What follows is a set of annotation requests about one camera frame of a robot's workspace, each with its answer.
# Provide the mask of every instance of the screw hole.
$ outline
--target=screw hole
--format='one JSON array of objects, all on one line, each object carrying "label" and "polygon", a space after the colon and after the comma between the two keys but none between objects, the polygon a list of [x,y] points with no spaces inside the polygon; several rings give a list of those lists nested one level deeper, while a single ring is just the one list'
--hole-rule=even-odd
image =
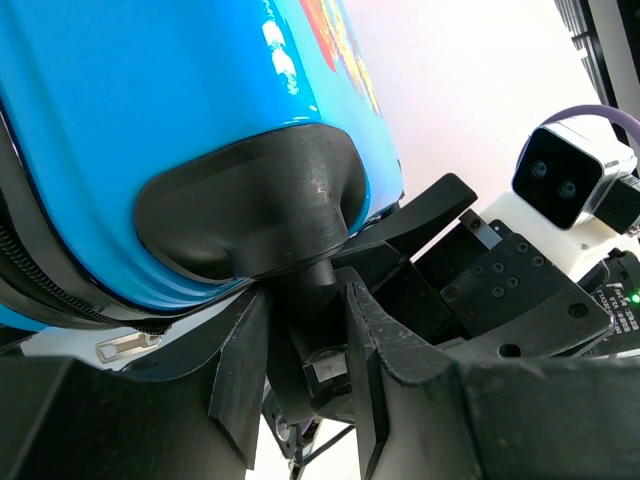
[{"label": "screw hole", "polygon": [[444,289],[442,295],[444,296],[445,300],[453,300],[456,295],[458,295],[458,289],[454,286],[448,286]]},{"label": "screw hole", "polygon": [[571,305],[567,312],[571,318],[584,318],[589,315],[589,309],[584,303]]},{"label": "screw hole", "polygon": [[522,356],[522,351],[520,350],[520,347],[517,345],[514,345],[513,343],[505,343],[503,346],[500,347],[500,349],[498,350],[498,353],[503,358],[518,358]]},{"label": "screw hole", "polygon": [[518,285],[520,285],[520,280],[518,280],[518,277],[507,278],[507,287],[516,288]]}]

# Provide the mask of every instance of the cable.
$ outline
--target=cable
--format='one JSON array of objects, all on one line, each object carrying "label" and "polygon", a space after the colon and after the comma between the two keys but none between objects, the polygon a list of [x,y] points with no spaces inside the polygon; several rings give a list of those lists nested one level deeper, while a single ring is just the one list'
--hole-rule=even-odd
[{"label": "cable", "polygon": [[578,117],[581,115],[595,115],[596,117],[603,117],[610,122],[620,125],[636,143],[640,143],[640,120],[633,115],[629,115],[627,112],[623,112],[617,108],[609,105],[578,105],[575,107],[569,107],[555,115],[550,116],[542,125],[547,123],[559,122],[570,117]]},{"label": "cable", "polygon": [[345,436],[347,436],[355,428],[356,427],[354,427],[353,425],[349,425],[347,428],[342,430],[340,433],[338,433],[331,440],[328,440],[324,445],[322,445],[321,447],[318,447],[314,452],[312,452],[309,455],[307,455],[306,457],[304,457],[302,459],[302,466],[306,467],[307,465],[309,465],[312,461],[314,461],[316,458],[318,458],[324,452],[326,452],[331,447],[333,447],[336,443],[338,443],[340,440],[342,440]]}]

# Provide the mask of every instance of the metal screw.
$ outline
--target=metal screw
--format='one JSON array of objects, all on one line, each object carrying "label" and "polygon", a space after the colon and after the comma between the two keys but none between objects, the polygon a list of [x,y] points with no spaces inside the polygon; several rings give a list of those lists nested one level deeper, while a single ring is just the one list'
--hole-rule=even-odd
[{"label": "metal screw", "polygon": [[537,161],[531,167],[531,173],[536,178],[542,178],[547,174],[547,165],[544,162]]},{"label": "metal screw", "polygon": [[458,295],[458,289],[454,286],[448,286],[442,291],[445,300],[453,300]]},{"label": "metal screw", "polygon": [[518,277],[507,278],[507,287],[516,288],[518,285],[520,285],[520,280],[518,280]]},{"label": "metal screw", "polygon": [[287,425],[287,422],[282,417],[278,417],[276,420],[276,436],[281,442],[286,442],[291,438],[291,427]]},{"label": "metal screw", "polygon": [[589,309],[584,303],[571,305],[567,312],[571,318],[584,318],[589,315]]}]

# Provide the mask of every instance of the black metal bracket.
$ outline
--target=black metal bracket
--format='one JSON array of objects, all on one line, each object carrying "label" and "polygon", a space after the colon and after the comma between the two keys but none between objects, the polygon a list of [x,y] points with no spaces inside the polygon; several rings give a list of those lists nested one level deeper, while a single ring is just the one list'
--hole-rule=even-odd
[{"label": "black metal bracket", "polygon": [[346,289],[363,479],[637,476],[637,365],[459,363]]}]

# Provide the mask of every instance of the robotic arm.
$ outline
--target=robotic arm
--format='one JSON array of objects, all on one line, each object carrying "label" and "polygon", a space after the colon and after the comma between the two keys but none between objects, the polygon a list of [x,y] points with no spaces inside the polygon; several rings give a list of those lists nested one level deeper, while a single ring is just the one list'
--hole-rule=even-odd
[{"label": "robotic arm", "polygon": [[[336,1],[48,8],[0,5],[0,478],[241,479],[261,414],[296,475],[327,418],[364,479],[637,477],[640,369],[587,358],[640,343],[632,151],[552,118],[484,212],[400,207]],[[120,371],[17,348],[197,315]]]}]

